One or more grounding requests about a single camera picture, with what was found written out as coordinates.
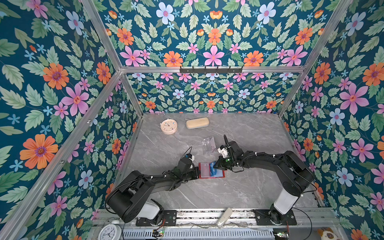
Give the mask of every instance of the white alarm clock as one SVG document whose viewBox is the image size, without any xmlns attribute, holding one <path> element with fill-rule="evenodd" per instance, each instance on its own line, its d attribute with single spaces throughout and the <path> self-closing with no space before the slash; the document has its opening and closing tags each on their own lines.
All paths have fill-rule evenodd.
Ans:
<svg viewBox="0 0 384 240">
<path fill-rule="evenodd" d="M 177 131 L 177 122 L 173 119 L 164 120 L 160 124 L 160 128 L 164 134 L 167 134 L 167 135 L 174 134 Z"/>
<path fill-rule="evenodd" d="M 111 224 L 102 228 L 99 233 L 98 240 L 118 240 L 121 237 L 121 227 L 118 225 L 119 220 L 113 220 Z"/>
</svg>

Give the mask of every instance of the stuffed animal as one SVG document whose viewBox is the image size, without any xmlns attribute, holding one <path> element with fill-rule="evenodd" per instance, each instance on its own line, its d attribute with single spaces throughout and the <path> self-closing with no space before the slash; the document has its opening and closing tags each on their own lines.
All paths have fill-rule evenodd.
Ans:
<svg viewBox="0 0 384 240">
<path fill-rule="evenodd" d="M 321 240 L 341 240 L 329 227 L 320 228 L 317 233 L 320 235 Z"/>
</svg>

